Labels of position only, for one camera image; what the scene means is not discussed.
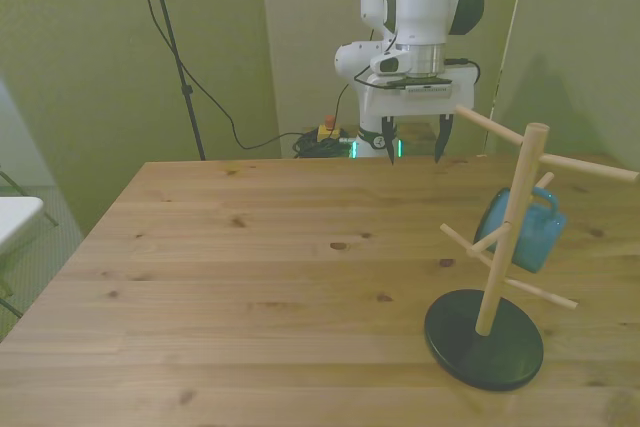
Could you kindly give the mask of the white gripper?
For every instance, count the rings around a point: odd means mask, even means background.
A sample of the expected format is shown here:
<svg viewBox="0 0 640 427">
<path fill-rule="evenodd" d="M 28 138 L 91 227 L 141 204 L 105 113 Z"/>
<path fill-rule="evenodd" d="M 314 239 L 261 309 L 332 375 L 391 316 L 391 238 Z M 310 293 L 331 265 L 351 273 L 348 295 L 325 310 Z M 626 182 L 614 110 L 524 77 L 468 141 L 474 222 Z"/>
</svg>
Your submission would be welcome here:
<svg viewBox="0 0 640 427">
<path fill-rule="evenodd" d="M 474 108 L 475 65 L 446 66 L 440 73 L 380 73 L 364 76 L 364 116 L 382 118 L 381 128 L 391 164 L 395 163 L 396 126 L 393 117 L 439 117 L 434 160 L 445 153 L 453 129 L 455 108 Z"/>
</svg>

